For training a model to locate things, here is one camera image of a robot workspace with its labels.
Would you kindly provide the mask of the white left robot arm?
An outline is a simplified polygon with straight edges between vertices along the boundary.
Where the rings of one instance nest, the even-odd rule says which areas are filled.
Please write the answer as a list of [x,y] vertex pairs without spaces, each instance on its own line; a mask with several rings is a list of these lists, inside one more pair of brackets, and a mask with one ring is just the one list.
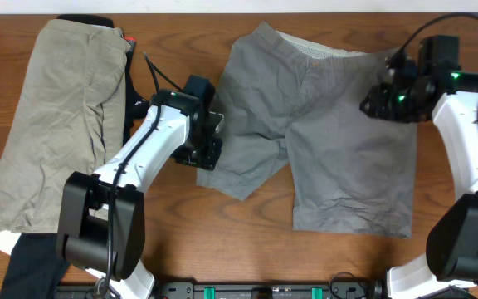
[[209,107],[215,93],[206,78],[191,75],[178,91],[153,96],[144,122],[122,149],[93,174],[74,172],[65,182],[56,253],[99,280],[89,298],[147,298],[154,276],[141,262],[145,244],[144,195],[169,158],[213,170],[224,121]]

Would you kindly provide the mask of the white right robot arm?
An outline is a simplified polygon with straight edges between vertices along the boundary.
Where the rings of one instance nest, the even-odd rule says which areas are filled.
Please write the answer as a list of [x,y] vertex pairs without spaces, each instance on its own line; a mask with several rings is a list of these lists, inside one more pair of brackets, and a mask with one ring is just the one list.
[[418,58],[394,54],[390,79],[371,88],[359,109],[400,123],[431,121],[446,148],[456,201],[427,237],[426,251],[388,270],[372,298],[468,298],[478,286],[478,74],[461,70],[459,39],[421,40]]

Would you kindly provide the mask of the grey shorts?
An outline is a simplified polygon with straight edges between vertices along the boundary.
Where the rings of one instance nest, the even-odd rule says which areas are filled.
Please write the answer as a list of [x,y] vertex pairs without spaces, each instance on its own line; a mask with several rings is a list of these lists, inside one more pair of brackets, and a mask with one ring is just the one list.
[[294,229],[410,237],[417,127],[359,109],[389,56],[260,23],[232,45],[212,103],[225,117],[222,153],[198,185],[245,200],[289,166]]

